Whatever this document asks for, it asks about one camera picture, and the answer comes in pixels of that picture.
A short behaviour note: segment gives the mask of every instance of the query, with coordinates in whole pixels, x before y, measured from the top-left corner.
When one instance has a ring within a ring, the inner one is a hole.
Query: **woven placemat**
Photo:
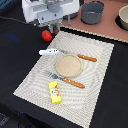
[[[72,80],[85,85],[84,89],[57,80],[62,103],[53,105],[48,83],[55,81],[44,71],[56,73],[55,62],[64,55],[43,55],[15,90],[14,95],[47,109],[73,123],[88,128],[114,45],[60,31],[48,48],[59,48],[97,58],[97,62],[82,60],[83,72]]]

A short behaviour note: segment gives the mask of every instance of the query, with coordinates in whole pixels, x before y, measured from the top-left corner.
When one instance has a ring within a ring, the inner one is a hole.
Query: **plate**
[[[83,63],[81,59],[72,54],[61,56],[56,61],[56,70],[63,77],[76,77],[83,70]]]

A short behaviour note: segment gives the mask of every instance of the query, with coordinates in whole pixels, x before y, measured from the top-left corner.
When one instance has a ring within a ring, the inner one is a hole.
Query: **black table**
[[[8,7],[3,16],[24,21],[21,1]],[[81,128],[43,108],[13,95],[13,92],[36,64],[39,50],[46,49],[41,33],[48,27],[34,27],[0,19],[0,104],[26,113],[55,128]],[[114,44],[110,62],[98,97],[90,128],[128,127],[128,44],[82,32],[62,31]]]

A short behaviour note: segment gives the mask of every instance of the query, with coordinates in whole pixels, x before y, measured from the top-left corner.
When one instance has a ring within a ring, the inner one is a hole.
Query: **small yellow box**
[[[58,104],[61,103],[61,96],[58,88],[57,81],[48,83],[49,89],[50,89],[50,94],[51,94],[51,99],[53,104]]]

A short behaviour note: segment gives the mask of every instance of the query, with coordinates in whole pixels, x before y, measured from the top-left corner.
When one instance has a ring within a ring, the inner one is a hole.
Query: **knife handle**
[[[85,60],[90,60],[90,61],[93,61],[93,62],[96,62],[96,61],[97,61],[96,58],[84,56],[84,55],[81,55],[81,54],[78,54],[78,57],[79,57],[79,58],[82,58],[82,59],[85,59]]]
[[[79,87],[79,88],[85,88],[85,86],[83,84],[75,82],[75,81],[72,81],[72,80],[69,80],[67,78],[64,78],[63,81],[66,82],[66,83],[69,83],[71,85],[74,85],[76,87]]]

